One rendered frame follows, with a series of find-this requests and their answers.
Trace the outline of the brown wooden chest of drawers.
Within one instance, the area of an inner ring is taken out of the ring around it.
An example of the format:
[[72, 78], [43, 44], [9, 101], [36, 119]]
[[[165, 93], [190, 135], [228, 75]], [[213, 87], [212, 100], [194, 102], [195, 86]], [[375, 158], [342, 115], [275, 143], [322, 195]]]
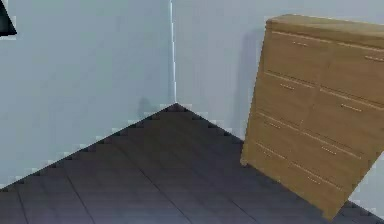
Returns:
[[384, 24], [265, 25], [240, 162], [331, 220], [384, 153]]

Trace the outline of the black framed wall picture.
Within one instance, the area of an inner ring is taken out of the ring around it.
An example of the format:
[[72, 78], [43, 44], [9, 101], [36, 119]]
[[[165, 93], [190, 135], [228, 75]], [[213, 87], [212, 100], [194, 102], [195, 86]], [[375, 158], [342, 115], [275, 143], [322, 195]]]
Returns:
[[0, 0], [0, 37], [16, 35], [14, 27], [3, 2]]

